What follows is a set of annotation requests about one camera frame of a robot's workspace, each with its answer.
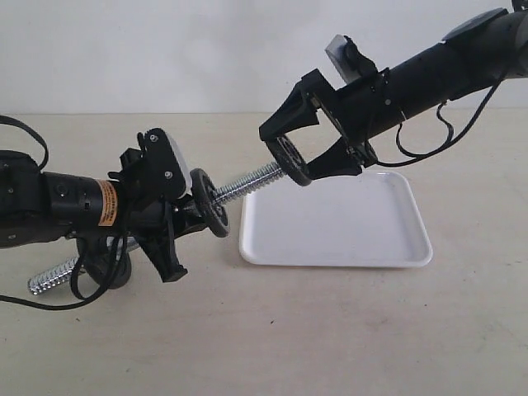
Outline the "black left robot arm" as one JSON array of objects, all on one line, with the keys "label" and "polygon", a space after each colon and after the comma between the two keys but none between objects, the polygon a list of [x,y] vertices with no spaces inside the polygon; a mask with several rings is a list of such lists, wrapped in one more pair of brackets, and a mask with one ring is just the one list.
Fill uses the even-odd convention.
[{"label": "black left robot arm", "polygon": [[128,149],[121,170],[107,179],[42,172],[24,153],[1,153],[1,246],[14,248],[74,238],[82,266],[110,287],[130,278],[127,253],[113,254],[112,243],[127,239],[128,250],[143,249],[162,281],[173,282],[187,270],[176,255],[175,239],[204,229],[229,233],[224,208],[215,204],[215,186],[195,168],[187,180],[171,154]]}]

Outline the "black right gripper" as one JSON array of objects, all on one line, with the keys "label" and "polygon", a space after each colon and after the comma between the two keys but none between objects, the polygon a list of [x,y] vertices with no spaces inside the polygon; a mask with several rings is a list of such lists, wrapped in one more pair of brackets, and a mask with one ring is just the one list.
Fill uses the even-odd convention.
[{"label": "black right gripper", "polygon": [[402,64],[334,88],[317,69],[305,74],[280,107],[259,127],[263,142],[318,125],[321,111],[338,137],[309,162],[309,177],[358,176],[376,164],[368,140],[407,119],[407,73]]}]

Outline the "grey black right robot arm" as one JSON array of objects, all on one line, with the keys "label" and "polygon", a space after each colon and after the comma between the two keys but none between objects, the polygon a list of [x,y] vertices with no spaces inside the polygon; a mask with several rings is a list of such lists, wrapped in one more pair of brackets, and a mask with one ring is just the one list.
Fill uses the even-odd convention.
[{"label": "grey black right robot arm", "polygon": [[[260,140],[280,169],[297,184],[356,176],[379,162],[370,141],[406,120],[447,102],[527,75],[527,4],[483,12],[438,43],[392,68],[378,68],[346,35],[326,48],[343,79],[333,87],[318,71],[305,74],[259,129]],[[303,159],[288,133],[318,124],[322,111],[338,140],[311,161]]]}]

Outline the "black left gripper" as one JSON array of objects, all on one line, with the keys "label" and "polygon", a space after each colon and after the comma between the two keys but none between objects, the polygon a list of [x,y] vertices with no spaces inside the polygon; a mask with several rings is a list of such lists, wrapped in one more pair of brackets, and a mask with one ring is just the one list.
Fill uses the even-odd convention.
[{"label": "black left gripper", "polygon": [[122,244],[123,235],[133,238],[163,283],[179,281],[188,273],[177,258],[173,239],[211,230],[213,206],[194,201],[191,186],[190,181],[111,182],[109,243],[117,239]]}]

